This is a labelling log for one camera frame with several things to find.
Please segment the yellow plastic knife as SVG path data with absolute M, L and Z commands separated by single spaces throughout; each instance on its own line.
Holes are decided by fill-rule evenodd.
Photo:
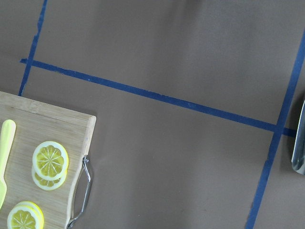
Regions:
M 15 131 L 16 124 L 13 120 L 8 119 L 3 122 L 0 133 L 0 207 L 2 207 L 7 193 L 4 174 Z

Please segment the lemon slice under lower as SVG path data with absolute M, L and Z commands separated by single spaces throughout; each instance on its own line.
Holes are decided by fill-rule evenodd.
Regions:
M 40 217 L 39 228 L 42 229 L 44 227 L 44 215 L 43 215 L 42 210 L 39 208 L 39 206 L 37 204 L 35 204 L 32 201 L 22 201 L 22 202 L 19 202 L 18 204 L 16 204 L 15 206 L 19 206 L 19 205 L 26 205 L 28 207 L 33 208 Z

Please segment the bamboo cutting board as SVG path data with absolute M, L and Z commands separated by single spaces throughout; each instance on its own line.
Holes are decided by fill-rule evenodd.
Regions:
M 66 228 L 73 215 L 82 159 L 89 152 L 96 117 L 2 92 L 0 119 L 16 123 L 4 173 L 7 194 L 0 210 L 1 228 L 7 227 L 9 212 L 21 201 L 32 201 L 41 208 L 46 229 Z M 31 176 L 34 150 L 45 141 L 60 143 L 69 158 L 66 180 L 52 191 L 39 188 Z

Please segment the stainless steel scoop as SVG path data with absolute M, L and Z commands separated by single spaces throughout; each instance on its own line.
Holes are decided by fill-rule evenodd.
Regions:
M 291 159 L 292 168 L 295 172 L 305 174 L 305 103 L 301 109 L 293 155 Z

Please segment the lemon slice under upper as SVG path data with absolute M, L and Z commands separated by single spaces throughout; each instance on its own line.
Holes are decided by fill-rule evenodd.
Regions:
M 52 191 L 52 190 L 59 188 L 65 182 L 67 172 L 65 172 L 64 175 L 62 177 L 60 177 L 59 179 L 45 180 L 45 179 L 41 178 L 40 176 L 38 176 L 38 174 L 35 172 L 34 168 L 32 167 L 31 176 L 32 176 L 32 179 L 33 179 L 34 183 L 36 184 L 36 186 L 38 186 L 39 188 L 41 188 L 45 191 Z

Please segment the lemon slice under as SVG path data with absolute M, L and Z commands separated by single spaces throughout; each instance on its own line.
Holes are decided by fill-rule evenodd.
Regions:
M 19 202 L 18 204 L 16 204 L 15 206 L 19 206 L 19 205 L 26 205 L 28 207 L 33 208 L 40 217 L 39 228 L 42 229 L 44 227 L 44 215 L 43 215 L 42 210 L 39 208 L 39 206 L 37 204 L 35 204 L 32 201 L 22 201 L 22 202 Z
M 60 177 L 59 179 L 45 180 L 45 179 L 41 178 L 40 176 L 38 176 L 38 174 L 35 172 L 34 168 L 32 167 L 31 176 L 32 176 L 32 179 L 33 179 L 34 183 L 36 184 L 36 186 L 38 186 L 39 188 L 41 188 L 45 191 L 52 191 L 52 190 L 59 188 L 65 182 L 67 172 L 65 172 L 64 175 L 62 177 Z

